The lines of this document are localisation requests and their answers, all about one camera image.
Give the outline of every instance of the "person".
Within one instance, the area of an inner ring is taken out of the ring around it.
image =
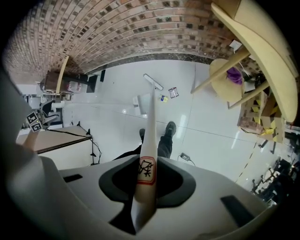
[[[158,156],[164,157],[164,158],[170,158],[170,156],[172,154],[172,144],[173,144],[172,138],[175,135],[175,133],[176,133],[176,124],[174,122],[170,121],[165,128],[165,134],[160,137],[160,141],[159,141],[158,148],[157,148]],[[144,141],[144,136],[145,136],[145,129],[142,128],[142,129],[140,129],[140,137],[142,140],[142,144]],[[125,152],[121,156],[118,156],[114,160],[117,160],[119,158],[124,158],[127,156],[131,156],[131,155],[140,154],[141,149],[142,149],[142,144],[140,146],[138,146],[137,149],[135,149],[133,151]]]

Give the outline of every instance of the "chair leg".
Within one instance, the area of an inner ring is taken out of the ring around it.
[[[267,87],[269,87],[269,83],[267,81],[265,81],[262,85],[260,85],[257,89],[255,89],[254,91],[248,93],[244,98],[242,98],[240,101],[237,101],[235,104],[233,104],[232,106],[229,107],[229,109],[232,109],[238,105],[241,105],[244,102],[247,102],[249,99],[255,97],[257,94],[259,94],[260,92],[262,92],[264,89],[266,89]]]
[[[191,91],[191,94],[204,88],[211,81],[214,81],[215,79],[217,79],[220,75],[222,75],[228,69],[234,67],[236,64],[238,64],[241,60],[248,57],[249,55],[250,55],[250,53],[245,47],[240,49],[236,54],[231,55],[228,59],[228,62],[226,62],[218,71],[214,72],[208,79],[206,79],[204,82],[202,82],[198,87],[193,89]]]

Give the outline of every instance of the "black shoe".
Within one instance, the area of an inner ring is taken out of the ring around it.
[[[176,124],[175,122],[170,121],[165,128],[165,136],[171,136],[173,137],[176,133]]]
[[[141,140],[144,141],[144,136],[145,136],[145,129],[144,128],[141,128],[140,129],[140,137],[141,137]]]

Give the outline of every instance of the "floor tile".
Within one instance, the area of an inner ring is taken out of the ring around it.
[[[133,151],[136,149],[141,143],[141,138],[139,135],[139,130],[141,128],[145,128],[147,124],[146,119],[134,117],[127,115],[125,130],[124,130],[124,150]],[[165,128],[167,126],[166,123],[157,122],[156,123],[157,130],[157,146],[160,140],[160,137],[165,133]],[[172,154],[171,159],[177,159],[177,156],[182,152],[181,146],[182,141],[184,139],[186,128],[177,126],[176,134],[173,137],[173,145],[172,145]]]
[[[247,161],[247,166],[245,166],[241,172],[242,175],[237,180],[237,184],[250,191],[253,187],[252,179],[257,184],[261,179],[261,175],[264,176],[270,167],[273,168],[279,157],[291,162],[291,159],[287,157],[287,155],[291,155],[291,152],[284,144],[277,143],[274,154],[271,153],[273,143],[268,142],[262,149],[259,148],[258,144],[256,145],[251,158]]]
[[[195,85],[209,77],[209,65],[196,64]],[[220,99],[211,84],[194,93],[188,128],[207,133],[256,142],[257,137],[237,127],[240,106],[228,110],[227,102]]]
[[[253,146],[252,142],[187,129],[182,150],[197,167],[236,181]]]
[[[151,91],[151,85],[143,77],[144,73],[164,87],[162,91],[156,91],[157,121],[168,123],[172,120],[176,125],[186,127],[193,98],[190,94],[191,85],[195,78],[195,63],[192,62],[152,60],[109,68],[99,92],[101,103],[123,105],[127,114],[134,115],[130,111],[132,108],[126,106],[133,104],[134,96]],[[168,90],[172,87],[177,88],[179,96],[171,99]],[[165,95],[169,100],[160,102],[159,95]]]
[[[81,126],[90,129],[94,142],[99,145],[102,151],[100,162],[107,162],[115,159],[122,153],[125,115],[117,112],[105,111],[88,105],[70,106],[73,114],[74,124],[80,121]]]

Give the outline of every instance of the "cable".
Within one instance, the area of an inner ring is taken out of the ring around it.
[[[66,134],[70,134],[70,135],[73,135],[73,136],[88,138],[88,136],[78,135],[78,134],[75,134],[75,133],[69,133],[69,132],[64,132],[64,131],[57,131],[57,130],[53,130],[53,129],[48,129],[47,131],[52,131],[52,132],[57,132],[57,133],[66,133]],[[99,145],[98,145],[98,143],[95,143],[93,141],[93,136],[92,136],[92,139],[89,139],[89,140],[92,142],[92,145],[94,144],[97,147],[97,149],[99,151],[98,163],[100,163],[100,158],[101,158],[102,152],[100,151]]]
[[[189,161],[191,161],[194,164],[194,166],[196,166],[195,163],[191,159]]]
[[[194,166],[196,166],[195,163],[191,159],[189,159],[187,162],[189,162],[189,161],[191,161],[194,164]]]

